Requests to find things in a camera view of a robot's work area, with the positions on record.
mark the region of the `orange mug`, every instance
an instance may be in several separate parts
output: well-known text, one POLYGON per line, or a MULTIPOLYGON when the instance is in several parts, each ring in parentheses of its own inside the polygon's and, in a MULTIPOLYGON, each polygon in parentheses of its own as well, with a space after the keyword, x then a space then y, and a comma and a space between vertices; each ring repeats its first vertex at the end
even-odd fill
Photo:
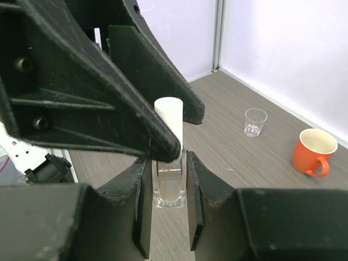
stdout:
POLYGON ((336 139, 320 129, 305 129, 301 132, 293 153, 295 170, 314 177, 323 177, 330 170, 328 159, 337 150, 336 139), (322 167, 320 174, 314 171, 322 167))

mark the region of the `transparent plastic cup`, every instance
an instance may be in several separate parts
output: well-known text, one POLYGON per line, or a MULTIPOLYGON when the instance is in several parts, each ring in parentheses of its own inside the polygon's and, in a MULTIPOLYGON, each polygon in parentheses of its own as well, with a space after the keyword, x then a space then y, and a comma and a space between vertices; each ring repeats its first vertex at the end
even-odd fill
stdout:
POLYGON ((244 133, 249 137, 257 137, 260 135, 267 118, 267 113, 261 109, 247 110, 245 112, 244 133))

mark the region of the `white wall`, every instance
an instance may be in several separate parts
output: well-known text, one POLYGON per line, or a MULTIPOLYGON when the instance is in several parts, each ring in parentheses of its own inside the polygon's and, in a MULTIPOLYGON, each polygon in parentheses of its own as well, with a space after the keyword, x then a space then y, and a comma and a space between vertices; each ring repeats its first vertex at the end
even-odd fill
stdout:
POLYGON ((221 66, 348 142, 347 0, 227 0, 221 66))
POLYGON ((138 0, 142 16, 187 80, 212 70, 215 0, 138 0))

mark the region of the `mug handle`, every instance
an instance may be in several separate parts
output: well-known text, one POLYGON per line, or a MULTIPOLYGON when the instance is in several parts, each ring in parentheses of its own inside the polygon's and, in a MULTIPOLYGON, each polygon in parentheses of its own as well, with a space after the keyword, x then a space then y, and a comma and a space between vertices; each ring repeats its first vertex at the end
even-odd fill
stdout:
POLYGON ((307 171, 306 171, 306 174, 307 174, 307 175, 314 176, 314 177, 323 177, 323 176, 326 176, 326 175, 328 174, 328 171, 330 170, 330 167, 329 167, 329 165, 328 165, 327 160, 326 160, 324 157, 319 157, 317 160, 320 161, 320 163, 321 163, 321 165, 322 165, 321 174, 315 174, 315 173, 313 172, 313 170, 307 170, 307 171))

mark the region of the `wood-grain floor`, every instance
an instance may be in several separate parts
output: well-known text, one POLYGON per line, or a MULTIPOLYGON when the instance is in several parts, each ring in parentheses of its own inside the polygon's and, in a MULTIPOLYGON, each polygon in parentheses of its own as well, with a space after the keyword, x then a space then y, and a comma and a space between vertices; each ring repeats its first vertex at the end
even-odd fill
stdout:
MULTIPOLYGON (((203 125, 184 126, 184 143, 210 170, 234 187, 348 188, 348 150, 339 147, 330 161, 330 173, 312 178, 296 172, 290 163, 302 121, 269 102, 230 76, 217 72, 194 81, 192 88, 206 105, 203 125), (267 111, 261 135, 244 135, 244 113, 267 111)), ((99 187, 130 166, 134 158, 96 152, 70 151, 80 182, 99 187)), ((194 260, 189 251, 186 209, 154 209, 151 261, 194 260)))

